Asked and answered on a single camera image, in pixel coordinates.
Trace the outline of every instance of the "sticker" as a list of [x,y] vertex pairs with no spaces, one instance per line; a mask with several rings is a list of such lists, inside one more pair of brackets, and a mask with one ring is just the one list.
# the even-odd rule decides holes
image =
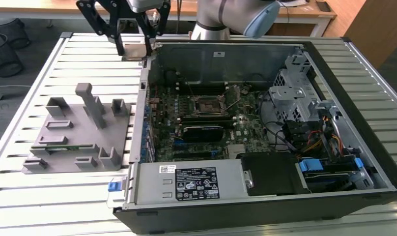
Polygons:
[[215,167],[175,169],[174,171],[178,201],[219,198]]
[[223,58],[225,57],[225,52],[214,52],[213,57],[214,58]]
[[158,173],[159,174],[174,173],[175,169],[177,169],[177,166],[158,166]]

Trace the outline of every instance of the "blue latch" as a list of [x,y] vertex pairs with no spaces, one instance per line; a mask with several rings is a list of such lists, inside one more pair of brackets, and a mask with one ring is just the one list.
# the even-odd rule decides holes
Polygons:
[[305,159],[298,163],[301,171],[321,171],[323,170],[321,161],[318,159]]
[[361,159],[358,157],[354,158],[354,162],[355,162],[357,168],[361,169],[363,167],[363,164],[362,164]]
[[109,182],[107,183],[107,191],[109,192],[118,192],[121,191],[121,187],[122,187],[122,182]]
[[218,150],[213,150],[211,151],[211,158],[214,158],[215,157],[215,154],[218,153]]

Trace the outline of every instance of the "green circuit board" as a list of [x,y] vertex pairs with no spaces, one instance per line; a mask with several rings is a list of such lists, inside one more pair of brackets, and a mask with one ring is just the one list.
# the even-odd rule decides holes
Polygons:
[[215,96],[179,95],[175,88],[154,86],[149,99],[155,146],[155,162],[201,160],[201,157],[177,158],[178,154],[205,153],[209,159],[229,159],[227,145],[243,144],[245,152],[269,151],[270,145],[263,125],[257,114],[258,96],[262,91],[245,91],[243,85],[227,85],[223,97],[225,115],[234,119],[231,129],[223,129],[218,142],[183,143],[179,118],[193,117],[197,112],[194,101]]

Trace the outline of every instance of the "circuit board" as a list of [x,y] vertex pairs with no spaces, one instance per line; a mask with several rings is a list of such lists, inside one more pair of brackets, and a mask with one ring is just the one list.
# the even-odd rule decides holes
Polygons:
[[[229,159],[227,147],[237,144],[242,144],[245,152],[269,151],[266,131],[257,111],[261,91],[243,84],[225,85],[225,91],[218,96],[194,95],[193,89],[187,89],[189,94],[182,95],[178,87],[151,86],[149,103],[154,162]],[[233,120],[233,126],[222,130],[221,140],[183,142],[185,129],[179,120],[195,116],[205,120],[211,120],[213,116]]]

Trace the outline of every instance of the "barcode sticker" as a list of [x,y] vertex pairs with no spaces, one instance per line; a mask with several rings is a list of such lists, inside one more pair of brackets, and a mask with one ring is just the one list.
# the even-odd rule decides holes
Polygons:
[[177,166],[158,166],[158,173],[159,174],[174,173],[175,169],[177,169]]

